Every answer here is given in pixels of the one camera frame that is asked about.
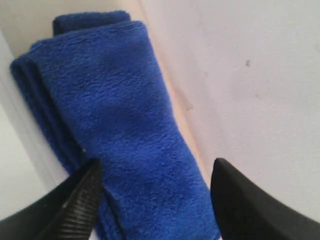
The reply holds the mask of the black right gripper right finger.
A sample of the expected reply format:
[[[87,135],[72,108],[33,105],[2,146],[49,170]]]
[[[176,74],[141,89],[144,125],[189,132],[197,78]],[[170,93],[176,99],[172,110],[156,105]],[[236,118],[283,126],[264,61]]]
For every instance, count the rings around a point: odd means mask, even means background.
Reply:
[[[224,158],[213,164],[211,202],[224,240],[318,240],[320,224],[284,205]]]

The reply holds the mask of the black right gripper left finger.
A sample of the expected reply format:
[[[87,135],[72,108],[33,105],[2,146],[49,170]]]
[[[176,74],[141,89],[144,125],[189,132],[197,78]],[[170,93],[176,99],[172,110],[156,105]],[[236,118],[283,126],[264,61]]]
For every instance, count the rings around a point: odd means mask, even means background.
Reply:
[[[51,192],[0,222],[2,240],[88,240],[102,192],[102,166],[90,159]]]

